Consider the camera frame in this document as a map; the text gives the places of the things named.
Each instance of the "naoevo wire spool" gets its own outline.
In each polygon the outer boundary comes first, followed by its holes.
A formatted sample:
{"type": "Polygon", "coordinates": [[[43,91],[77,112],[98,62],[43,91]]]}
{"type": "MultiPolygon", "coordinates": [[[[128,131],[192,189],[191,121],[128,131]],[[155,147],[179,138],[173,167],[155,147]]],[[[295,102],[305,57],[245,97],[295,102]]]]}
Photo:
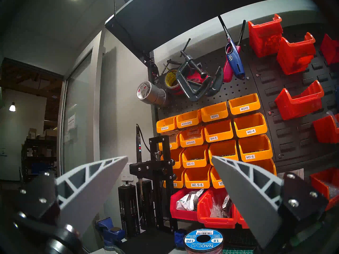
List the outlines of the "naoevo wire spool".
{"type": "Polygon", "coordinates": [[[222,254],[224,239],[217,230],[197,229],[188,233],[184,242],[188,254],[222,254]]]}

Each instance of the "light switch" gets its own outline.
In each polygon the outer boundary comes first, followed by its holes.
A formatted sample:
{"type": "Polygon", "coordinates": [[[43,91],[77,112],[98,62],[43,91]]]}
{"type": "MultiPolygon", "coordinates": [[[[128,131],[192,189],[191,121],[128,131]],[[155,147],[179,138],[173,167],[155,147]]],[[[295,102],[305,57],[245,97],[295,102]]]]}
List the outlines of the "light switch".
{"type": "Polygon", "coordinates": [[[127,163],[121,173],[121,180],[122,181],[133,181],[133,175],[130,173],[130,164],[127,163]]]}

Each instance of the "duct tape roll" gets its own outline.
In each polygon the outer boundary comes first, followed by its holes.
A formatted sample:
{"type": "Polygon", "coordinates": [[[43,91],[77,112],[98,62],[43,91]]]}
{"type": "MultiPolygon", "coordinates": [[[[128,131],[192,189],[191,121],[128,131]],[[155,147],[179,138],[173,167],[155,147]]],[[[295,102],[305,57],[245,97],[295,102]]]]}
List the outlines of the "duct tape roll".
{"type": "Polygon", "coordinates": [[[184,238],[188,254],[222,254],[222,234],[213,229],[197,229],[188,233],[184,238]]]}
{"type": "Polygon", "coordinates": [[[137,98],[150,105],[165,106],[168,104],[166,92],[149,81],[145,81],[139,85],[137,98]]]}

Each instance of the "ceiling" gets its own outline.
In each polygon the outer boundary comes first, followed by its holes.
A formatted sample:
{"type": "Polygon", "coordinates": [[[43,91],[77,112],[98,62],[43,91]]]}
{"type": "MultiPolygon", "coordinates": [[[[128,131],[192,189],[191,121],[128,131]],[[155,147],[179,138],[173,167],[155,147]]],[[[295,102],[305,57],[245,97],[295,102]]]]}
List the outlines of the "ceiling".
{"type": "MultiPolygon", "coordinates": [[[[118,10],[125,2],[116,4],[118,10]]],[[[1,0],[0,33],[15,25],[77,49],[113,12],[113,0],[1,0]]]]}

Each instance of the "red storage bin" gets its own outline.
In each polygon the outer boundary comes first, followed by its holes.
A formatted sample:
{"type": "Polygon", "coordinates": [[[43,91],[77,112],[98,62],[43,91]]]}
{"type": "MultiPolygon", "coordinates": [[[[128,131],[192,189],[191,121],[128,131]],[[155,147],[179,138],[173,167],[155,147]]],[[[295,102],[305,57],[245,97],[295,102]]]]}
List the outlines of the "red storage bin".
{"type": "Polygon", "coordinates": [[[284,74],[294,74],[306,70],[316,53],[314,37],[306,33],[305,39],[298,43],[289,43],[284,37],[280,40],[277,61],[284,74]]]}
{"type": "Polygon", "coordinates": [[[261,58],[278,52],[282,34],[281,17],[274,15],[273,21],[254,25],[248,21],[249,45],[261,58]]]}
{"type": "Polygon", "coordinates": [[[218,228],[218,229],[234,229],[237,223],[237,210],[234,204],[231,207],[232,218],[213,218],[210,217],[212,208],[212,198],[216,204],[224,202],[227,196],[225,188],[209,188],[206,193],[200,198],[198,202],[198,221],[203,223],[206,228],[218,228]]]}
{"type": "Polygon", "coordinates": [[[198,215],[197,211],[187,211],[187,210],[177,210],[177,201],[180,200],[183,196],[188,194],[190,191],[193,190],[200,190],[200,189],[192,189],[192,188],[183,188],[180,189],[177,193],[173,194],[171,196],[171,205],[169,207],[169,210],[171,212],[172,218],[177,218],[177,219],[184,219],[184,220],[192,220],[192,221],[198,221],[198,215]]]}
{"type": "MultiPolygon", "coordinates": [[[[339,122],[339,114],[334,115],[339,122]]],[[[339,142],[339,128],[337,128],[333,118],[327,117],[313,121],[317,139],[320,143],[336,144],[339,142]]]]}
{"type": "Polygon", "coordinates": [[[245,222],[244,218],[242,217],[238,209],[237,209],[237,222],[241,225],[243,229],[249,229],[247,223],[245,222]]]}
{"type": "Polygon", "coordinates": [[[323,53],[327,64],[339,62],[339,41],[332,40],[327,33],[322,40],[320,51],[323,53]]]}
{"type": "Polygon", "coordinates": [[[330,184],[333,184],[336,187],[339,187],[339,169],[332,167],[321,171],[316,174],[310,175],[312,186],[318,190],[321,194],[324,195],[329,200],[325,210],[329,210],[331,207],[339,202],[339,195],[329,198],[329,187],[324,184],[324,181],[330,184]]]}
{"type": "Polygon", "coordinates": [[[297,96],[291,96],[286,88],[274,100],[278,106],[283,120],[302,117],[306,114],[319,110],[321,98],[324,96],[318,80],[315,80],[307,89],[297,96]]]}

